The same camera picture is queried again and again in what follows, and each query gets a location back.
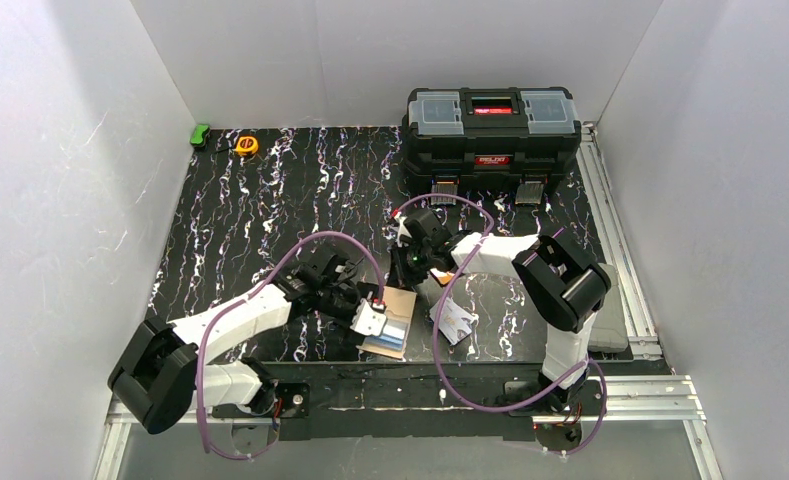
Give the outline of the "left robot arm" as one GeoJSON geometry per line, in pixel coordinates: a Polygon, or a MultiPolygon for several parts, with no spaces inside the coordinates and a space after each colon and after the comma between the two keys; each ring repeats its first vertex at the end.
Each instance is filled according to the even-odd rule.
{"type": "Polygon", "coordinates": [[[381,333],[386,305],[379,286],[354,282],[350,261],[334,247],[285,261],[251,292],[193,316],[143,320],[107,386],[150,434],[168,430],[198,407],[234,405],[254,417],[277,415],[278,379],[255,360],[218,358],[261,333],[316,312],[343,326],[350,339],[381,333]]]}

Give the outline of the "white card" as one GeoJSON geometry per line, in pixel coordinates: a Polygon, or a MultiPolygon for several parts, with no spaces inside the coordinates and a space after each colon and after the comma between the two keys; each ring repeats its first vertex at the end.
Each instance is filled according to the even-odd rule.
{"type": "Polygon", "coordinates": [[[452,298],[438,301],[429,310],[430,319],[439,326],[440,334],[451,346],[456,346],[473,333],[474,316],[454,302],[452,298]]]}

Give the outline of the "beige card holder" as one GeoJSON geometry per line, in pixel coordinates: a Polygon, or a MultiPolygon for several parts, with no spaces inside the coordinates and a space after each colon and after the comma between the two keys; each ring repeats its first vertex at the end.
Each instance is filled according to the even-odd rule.
{"type": "Polygon", "coordinates": [[[386,324],[379,336],[366,337],[358,346],[363,353],[403,360],[415,310],[417,294],[408,290],[386,287],[386,324]]]}

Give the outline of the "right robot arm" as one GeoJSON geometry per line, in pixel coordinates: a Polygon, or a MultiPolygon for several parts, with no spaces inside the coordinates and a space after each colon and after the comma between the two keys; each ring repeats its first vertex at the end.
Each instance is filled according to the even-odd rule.
{"type": "Polygon", "coordinates": [[[463,275],[492,274],[520,281],[547,323],[540,389],[503,412],[539,404],[558,411],[585,383],[594,320],[612,282],[588,252],[564,234],[497,236],[488,221],[481,232],[452,233],[430,209],[394,214],[397,236],[390,249],[388,285],[411,289],[434,273],[449,275],[450,292],[463,275]]]}

